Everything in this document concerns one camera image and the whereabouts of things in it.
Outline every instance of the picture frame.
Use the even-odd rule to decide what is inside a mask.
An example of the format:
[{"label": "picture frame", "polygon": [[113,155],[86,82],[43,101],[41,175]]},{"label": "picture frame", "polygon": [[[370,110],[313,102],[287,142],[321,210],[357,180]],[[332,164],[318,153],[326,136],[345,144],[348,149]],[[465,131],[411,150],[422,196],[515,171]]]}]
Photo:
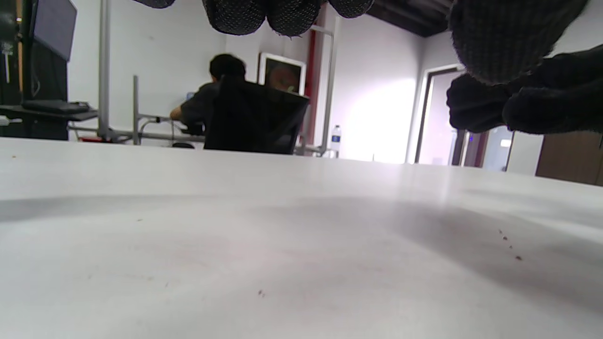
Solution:
[{"label": "picture frame", "polygon": [[306,63],[270,53],[260,53],[257,83],[304,95]]}]

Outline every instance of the knit glove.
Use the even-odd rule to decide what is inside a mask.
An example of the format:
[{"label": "knit glove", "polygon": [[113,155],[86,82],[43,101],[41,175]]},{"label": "knit glove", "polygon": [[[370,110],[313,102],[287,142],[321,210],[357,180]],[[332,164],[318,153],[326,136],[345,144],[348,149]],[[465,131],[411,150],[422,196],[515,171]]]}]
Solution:
[{"label": "knit glove", "polygon": [[532,134],[603,132],[603,45],[543,59],[532,74],[506,85],[464,74],[447,97],[450,124],[474,133],[502,125]]},{"label": "knit glove", "polygon": [[[165,8],[174,0],[135,0],[152,8]],[[346,18],[366,13],[374,0],[329,0],[333,8]],[[203,0],[211,26],[232,35],[255,32],[266,18],[277,33],[298,36],[309,30],[327,0]]]},{"label": "knit glove", "polygon": [[456,0],[453,45],[474,78],[505,84],[533,71],[588,0]]}]

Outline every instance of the office chair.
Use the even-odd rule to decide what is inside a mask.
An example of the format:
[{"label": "office chair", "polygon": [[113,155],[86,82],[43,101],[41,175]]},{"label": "office chair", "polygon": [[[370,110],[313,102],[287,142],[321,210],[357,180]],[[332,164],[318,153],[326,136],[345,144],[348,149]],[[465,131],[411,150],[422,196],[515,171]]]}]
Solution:
[{"label": "office chair", "polygon": [[223,77],[204,149],[293,154],[309,100]]}]

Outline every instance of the dark ceiling beam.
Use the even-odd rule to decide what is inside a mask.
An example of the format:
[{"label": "dark ceiling beam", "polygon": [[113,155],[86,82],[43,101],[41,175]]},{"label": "dark ceiling beam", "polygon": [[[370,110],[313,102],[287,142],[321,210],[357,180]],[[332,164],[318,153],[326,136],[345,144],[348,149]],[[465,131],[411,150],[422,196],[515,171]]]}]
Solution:
[{"label": "dark ceiling beam", "polygon": [[412,20],[420,25],[427,26],[427,28],[433,29],[438,25],[437,22],[430,21],[424,16],[421,16],[421,14],[416,13],[416,10],[414,8],[405,4],[393,3],[387,0],[375,0],[373,6],[375,5],[382,7],[386,11],[390,11],[401,17]]},{"label": "dark ceiling beam", "polygon": [[448,15],[448,12],[450,11],[449,7],[444,7],[442,5],[439,5],[437,2],[432,2],[430,0],[414,0],[411,1],[411,3],[416,4],[416,6],[431,8],[432,10],[437,11],[443,15]]},{"label": "dark ceiling beam", "polygon": [[383,8],[379,4],[373,5],[371,9],[369,9],[367,14],[385,22],[388,22],[403,30],[414,33],[418,36],[428,37],[430,35],[433,35],[433,30],[428,26],[419,24],[415,21],[408,20],[405,17],[399,16],[398,14],[393,13],[390,8]]}]

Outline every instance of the table surface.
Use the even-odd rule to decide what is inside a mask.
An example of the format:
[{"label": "table surface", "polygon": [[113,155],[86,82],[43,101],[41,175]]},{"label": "table surface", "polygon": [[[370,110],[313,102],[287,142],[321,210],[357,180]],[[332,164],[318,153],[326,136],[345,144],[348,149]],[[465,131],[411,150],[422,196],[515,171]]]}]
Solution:
[{"label": "table surface", "polygon": [[2,338],[601,338],[603,189],[0,140]]},{"label": "table surface", "polygon": [[94,119],[94,118],[98,117],[98,111],[96,111],[96,110],[91,110],[91,111],[83,112],[83,113],[62,114],[62,113],[42,112],[39,110],[24,109],[21,105],[17,105],[17,106],[0,105],[0,113],[2,115],[10,115],[11,118],[14,116],[29,115],[29,116],[39,117],[39,118],[58,119],[58,120],[65,120],[65,121],[86,121],[86,120],[90,120],[90,119]]}]

